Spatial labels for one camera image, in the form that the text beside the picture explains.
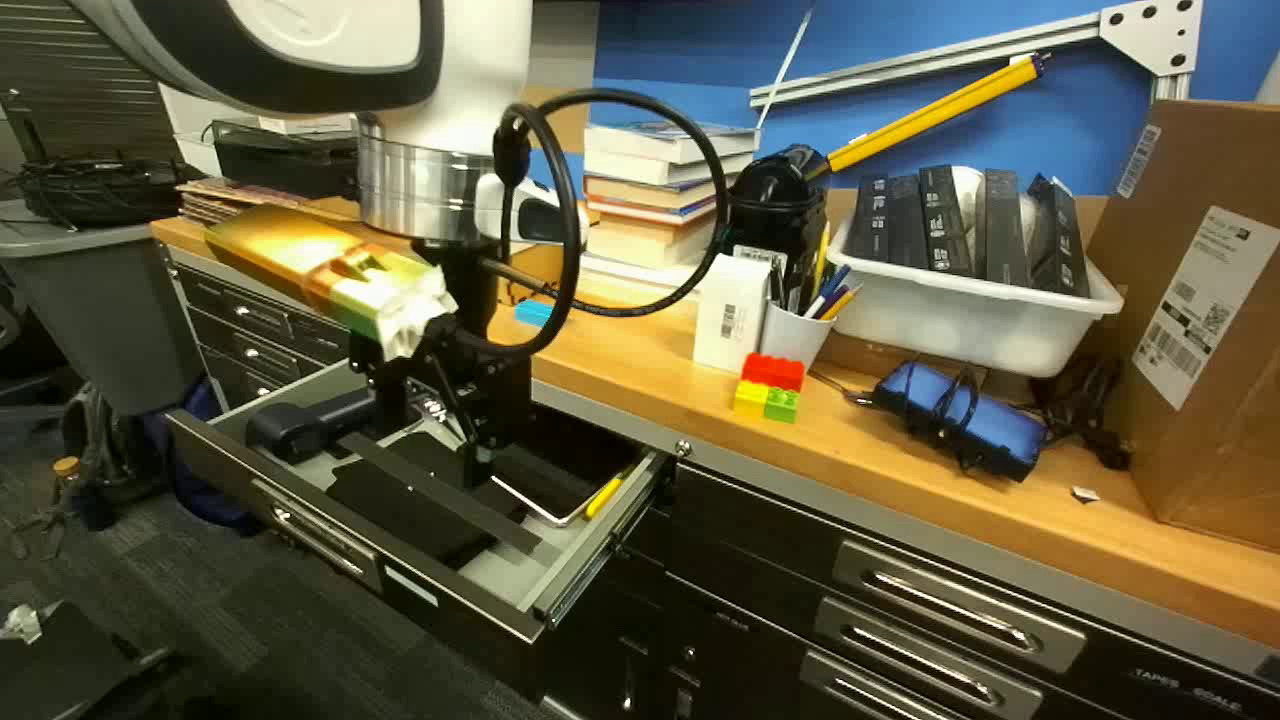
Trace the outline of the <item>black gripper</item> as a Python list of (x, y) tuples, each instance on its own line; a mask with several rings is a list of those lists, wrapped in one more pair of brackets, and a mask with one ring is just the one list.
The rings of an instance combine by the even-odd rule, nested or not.
[(432, 249), (414, 241), (407, 252), (390, 252), (387, 264), (414, 270), (421, 289), (403, 289), (403, 298), (428, 298), (432, 315), (407, 333), (407, 350), (351, 334), (351, 364), (375, 381), (382, 402), (395, 402), (407, 381), (432, 389), (466, 436), (460, 454), (475, 488), (486, 481), (490, 439), (509, 439), (533, 412), (533, 343), (486, 340), (494, 285), (514, 285), (520, 270), (494, 245)]

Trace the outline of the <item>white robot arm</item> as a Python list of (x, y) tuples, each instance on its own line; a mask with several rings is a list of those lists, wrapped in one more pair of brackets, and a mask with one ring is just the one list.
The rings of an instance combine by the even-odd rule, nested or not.
[(355, 117), (360, 219), (421, 241), (212, 231), (212, 252), (285, 289), (382, 364), (481, 340), (509, 213), (490, 130), (527, 80), (533, 0), (66, 0), (163, 88), (285, 117)]

